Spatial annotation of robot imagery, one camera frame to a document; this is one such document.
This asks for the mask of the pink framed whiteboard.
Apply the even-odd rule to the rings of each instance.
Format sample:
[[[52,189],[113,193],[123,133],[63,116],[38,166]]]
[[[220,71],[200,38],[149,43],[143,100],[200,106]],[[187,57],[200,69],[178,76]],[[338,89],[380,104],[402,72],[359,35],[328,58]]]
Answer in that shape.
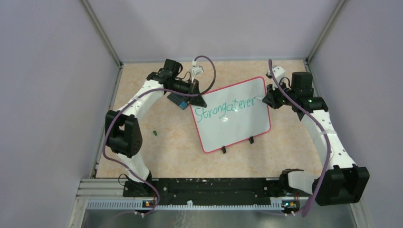
[[[202,150],[211,153],[269,132],[269,107],[254,99],[266,94],[265,80],[257,76],[204,94],[206,108],[191,105]]]

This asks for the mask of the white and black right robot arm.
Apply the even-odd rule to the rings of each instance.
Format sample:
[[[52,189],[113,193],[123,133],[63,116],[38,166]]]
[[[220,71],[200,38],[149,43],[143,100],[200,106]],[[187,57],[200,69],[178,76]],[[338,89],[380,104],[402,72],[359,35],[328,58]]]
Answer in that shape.
[[[279,191],[291,196],[297,190],[313,196],[320,206],[358,203],[370,173],[349,156],[330,120],[322,97],[314,95],[313,77],[308,72],[294,72],[290,84],[274,71],[276,81],[267,86],[263,103],[273,109],[290,106],[307,129],[320,157],[323,170],[312,174],[302,169],[285,169],[280,175]]]

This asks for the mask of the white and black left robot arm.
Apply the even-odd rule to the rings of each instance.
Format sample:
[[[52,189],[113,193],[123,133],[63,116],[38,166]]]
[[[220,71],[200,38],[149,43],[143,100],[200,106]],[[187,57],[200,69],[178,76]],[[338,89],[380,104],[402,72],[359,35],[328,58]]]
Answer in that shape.
[[[113,158],[106,155],[107,147],[118,155],[119,159],[114,161],[127,169],[128,178],[140,196],[149,195],[153,188],[149,181],[151,172],[140,153],[143,144],[140,121],[167,92],[191,98],[200,95],[195,83],[177,78],[182,69],[181,63],[166,59],[164,66],[157,72],[151,72],[140,90],[123,107],[108,111],[105,117],[102,153],[109,161]]]

